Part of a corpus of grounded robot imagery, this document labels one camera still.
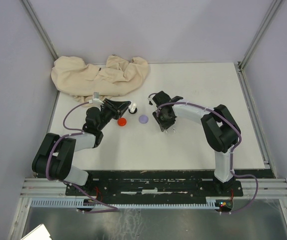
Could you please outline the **white round charging case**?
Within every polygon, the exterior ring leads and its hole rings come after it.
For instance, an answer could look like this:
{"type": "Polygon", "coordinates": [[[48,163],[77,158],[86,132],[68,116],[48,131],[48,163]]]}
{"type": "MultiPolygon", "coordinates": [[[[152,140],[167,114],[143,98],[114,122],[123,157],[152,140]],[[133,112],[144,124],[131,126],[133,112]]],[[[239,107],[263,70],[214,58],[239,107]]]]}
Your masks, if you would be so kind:
{"type": "Polygon", "coordinates": [[[129,105],[128,109],[131,110],[131,111],[134,111],[136,107],[137,107],[137,104],[136,104],[135,102],[132,102],[132,103],[129,105]]]}

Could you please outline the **purple round charging case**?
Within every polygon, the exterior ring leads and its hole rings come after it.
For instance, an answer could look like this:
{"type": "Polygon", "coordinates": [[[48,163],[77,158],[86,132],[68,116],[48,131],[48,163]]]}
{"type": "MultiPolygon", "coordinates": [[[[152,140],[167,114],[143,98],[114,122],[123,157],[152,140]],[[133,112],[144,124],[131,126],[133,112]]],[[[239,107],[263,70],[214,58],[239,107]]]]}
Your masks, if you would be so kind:
{"type": "Polygon", "coordinates": [[[145,114],[142,114],[142,115],[139,116],[138,121],[141,124],[146,124],[149,121],[149,117],[147,115],[145,115],[145,114]]]}

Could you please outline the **red round charging case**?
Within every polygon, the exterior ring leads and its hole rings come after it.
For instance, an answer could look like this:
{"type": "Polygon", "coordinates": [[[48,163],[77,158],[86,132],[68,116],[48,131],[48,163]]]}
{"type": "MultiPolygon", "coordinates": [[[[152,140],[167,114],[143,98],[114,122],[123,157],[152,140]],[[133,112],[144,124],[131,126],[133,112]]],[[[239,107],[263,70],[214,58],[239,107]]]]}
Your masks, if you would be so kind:
{"type": "Polygon", "coordinates": [[[127,124],[127,120],[124,118],[124,117],[121,117],[117,120],[117,124],[120,126],[120,127],[124,127],[126,124],[127,124]]]}

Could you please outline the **black round charging case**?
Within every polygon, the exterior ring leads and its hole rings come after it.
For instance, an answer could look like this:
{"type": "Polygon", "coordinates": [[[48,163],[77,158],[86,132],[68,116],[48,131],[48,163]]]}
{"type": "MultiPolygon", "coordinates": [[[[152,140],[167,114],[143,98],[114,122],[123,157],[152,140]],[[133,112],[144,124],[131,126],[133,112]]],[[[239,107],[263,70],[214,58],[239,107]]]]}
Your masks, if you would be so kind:
{"type": "Polygon", "coordinates": [[[135,108],[133,111],[131,111],[130,109],[128,110],[130,114],[134,115],[137,113],[138,109],[135,108]]]}

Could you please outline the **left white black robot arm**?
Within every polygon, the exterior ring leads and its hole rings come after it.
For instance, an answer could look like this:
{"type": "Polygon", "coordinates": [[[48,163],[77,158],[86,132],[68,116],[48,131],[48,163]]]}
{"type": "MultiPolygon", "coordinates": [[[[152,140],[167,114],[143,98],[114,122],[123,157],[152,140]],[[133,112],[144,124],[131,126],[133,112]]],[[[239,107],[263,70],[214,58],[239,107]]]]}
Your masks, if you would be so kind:
{"type": "Polygon", "coordinates": [[[81,130],[62,136],[47,133],[33,159],[32,171],[48,180],[75,184],[83,195],[91,194],[94,182],[87,171],[73,166],[74,153],[98,147],[104,136],[103,128],[112,119],[119,120],[131,105],[131,101],[104,99],[86,110],[81,130]]]}

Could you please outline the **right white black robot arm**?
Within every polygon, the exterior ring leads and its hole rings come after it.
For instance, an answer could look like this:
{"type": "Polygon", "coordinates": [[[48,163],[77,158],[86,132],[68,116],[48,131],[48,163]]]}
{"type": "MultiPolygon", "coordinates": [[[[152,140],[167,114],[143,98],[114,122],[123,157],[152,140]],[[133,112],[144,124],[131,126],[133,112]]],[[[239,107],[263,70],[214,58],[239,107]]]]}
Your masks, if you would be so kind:
{"type": "Polygon", "coordinates": [[[213,191],[224,196],[231,190],[229,182],[235,174],[233,153],[242,141],[241,130],[228,108],[220,104],[207,108],[184,101],[181,96],[171,98],[164,91],[148,96],[150,105],[155,105],[152,113],[162,132],[176,123],[176,118],[183,118],[202,126],[209,146],[215,154],[213,191]]]}

